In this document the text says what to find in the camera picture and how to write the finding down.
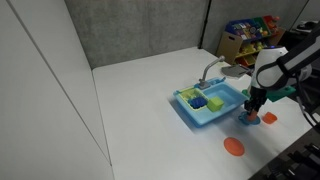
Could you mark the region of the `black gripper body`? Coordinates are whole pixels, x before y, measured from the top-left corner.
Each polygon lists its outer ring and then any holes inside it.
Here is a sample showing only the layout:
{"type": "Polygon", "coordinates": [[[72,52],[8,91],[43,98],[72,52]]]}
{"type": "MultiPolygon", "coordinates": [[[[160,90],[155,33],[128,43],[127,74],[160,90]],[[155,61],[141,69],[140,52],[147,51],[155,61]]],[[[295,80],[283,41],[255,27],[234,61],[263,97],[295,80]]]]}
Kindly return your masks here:
{"type": "Polygon", "coordinates": [[[253,111],[258,112],[262,105],[267,100],[267,91],[256,87],[250,88],[250,98],[245,101],[244,108],[248,115],[251,115],[253,111]]]}

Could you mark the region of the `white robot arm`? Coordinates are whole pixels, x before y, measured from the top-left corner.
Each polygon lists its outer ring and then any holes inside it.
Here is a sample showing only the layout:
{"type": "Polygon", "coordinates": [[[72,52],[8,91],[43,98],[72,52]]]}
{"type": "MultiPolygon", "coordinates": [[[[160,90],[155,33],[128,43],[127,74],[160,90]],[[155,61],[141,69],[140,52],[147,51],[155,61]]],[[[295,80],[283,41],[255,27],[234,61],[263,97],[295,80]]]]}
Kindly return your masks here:
{"type": "Polygon", "coordinates": [[[289,84],[301,70],[320,58],[320,28],[316,27],[295,47],[267,47],[258,53],[250,83],[250,99],[245,102],[248,114],[258,112],[268,91],[289,84]]]}

